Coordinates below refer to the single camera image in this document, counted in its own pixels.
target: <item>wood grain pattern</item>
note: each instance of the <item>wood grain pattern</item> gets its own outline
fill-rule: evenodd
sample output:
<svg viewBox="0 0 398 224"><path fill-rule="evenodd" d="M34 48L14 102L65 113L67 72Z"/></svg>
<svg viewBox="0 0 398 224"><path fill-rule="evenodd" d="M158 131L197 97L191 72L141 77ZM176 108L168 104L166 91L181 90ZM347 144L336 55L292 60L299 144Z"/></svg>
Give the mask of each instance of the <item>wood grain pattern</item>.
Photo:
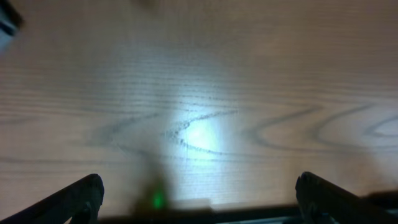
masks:
<svg viewBox="0 0 398 224"><path fill-rule="evenodd" d="M312 171L398 181L398 2L13 0L0 218L90 173L101 216L161 176L215 208L295 202Z"/></svg>

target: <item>wooden table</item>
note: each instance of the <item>wooden table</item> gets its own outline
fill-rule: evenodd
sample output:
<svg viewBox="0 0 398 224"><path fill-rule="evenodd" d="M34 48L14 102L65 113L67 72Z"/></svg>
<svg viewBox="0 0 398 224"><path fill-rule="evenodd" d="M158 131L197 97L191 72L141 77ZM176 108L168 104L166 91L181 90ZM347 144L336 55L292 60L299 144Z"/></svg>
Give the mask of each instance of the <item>wooden table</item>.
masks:
<svg viewBox="0 0 398 224"><path fill-rule="evenodd" d="M0 218L90 173L102 217L153 184L218 209L294 203L305 170L397 187L397 1L11 2Z"/></svg>

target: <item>green led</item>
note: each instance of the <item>green led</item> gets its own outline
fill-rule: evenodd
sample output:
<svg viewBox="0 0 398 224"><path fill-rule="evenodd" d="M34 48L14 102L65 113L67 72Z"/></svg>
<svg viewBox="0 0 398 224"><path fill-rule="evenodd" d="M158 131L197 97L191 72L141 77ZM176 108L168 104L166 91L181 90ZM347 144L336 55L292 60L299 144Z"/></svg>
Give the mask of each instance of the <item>green led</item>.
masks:
<svg viewBox="0 0 398 224"><path fill-rule="evenodd" d="M154 209L159 210L164 208L165 206L165 197L162 191L158 190L154 194L153 198L153 206Z"/></svg>

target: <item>black object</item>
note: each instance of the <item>black object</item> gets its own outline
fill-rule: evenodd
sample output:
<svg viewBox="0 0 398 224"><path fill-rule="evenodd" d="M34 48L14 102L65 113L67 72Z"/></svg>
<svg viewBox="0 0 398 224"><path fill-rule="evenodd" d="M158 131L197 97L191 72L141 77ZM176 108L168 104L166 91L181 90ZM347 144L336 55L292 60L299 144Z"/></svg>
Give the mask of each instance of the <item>black object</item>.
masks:
<svg viewBox="0 0 398 224"><path fill-rule="evenodd" d="M360 199L310 172L304 172L298 178L296 197L303 218L308 224L335 221L342 224L398 223L398 218L381 207Z"/></svg>
<svg viewBox="0 0 398 224"><path fill-rule="evenodd" d="M18 12L7 0L0 0L0 49L12 40L21 24Z"/></svg>
<svg viewBox="0 0 398 224"><path fill-rule="evenodd" d="M90 174L0 223L94 224L103 197L101 177Z"/></svg>
<svg viewBox="0 0 398 224"><path fill-rule="evenodd" d="M225 212L215 212L212 209L192 212L164 210L144 216L108 217L99 220L99 223L398 223L393 215L398 208L397 192L359 198L309 172L304 172L298 178L296 191L298 206ZM70 217L73 217L71 224L94 224L97 222L103 197L101 178L97 174L91 174L1 221L0 224L64 224Z"/></svg>

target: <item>wooden surface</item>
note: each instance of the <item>wooden surface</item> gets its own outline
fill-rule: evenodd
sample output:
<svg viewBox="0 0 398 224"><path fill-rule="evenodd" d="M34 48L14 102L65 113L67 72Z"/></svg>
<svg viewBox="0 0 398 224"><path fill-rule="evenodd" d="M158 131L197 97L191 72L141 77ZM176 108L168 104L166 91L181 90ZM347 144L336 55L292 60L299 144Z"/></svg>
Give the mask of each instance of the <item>wooden surface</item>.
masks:
<svg viewBox="0 0 398 224"><path fill-rule="evenodd" d="M90 173L101 216L152 182L215 208L293 203L305 170L397 187L397 1L12 3L0 218Z"/></svg>

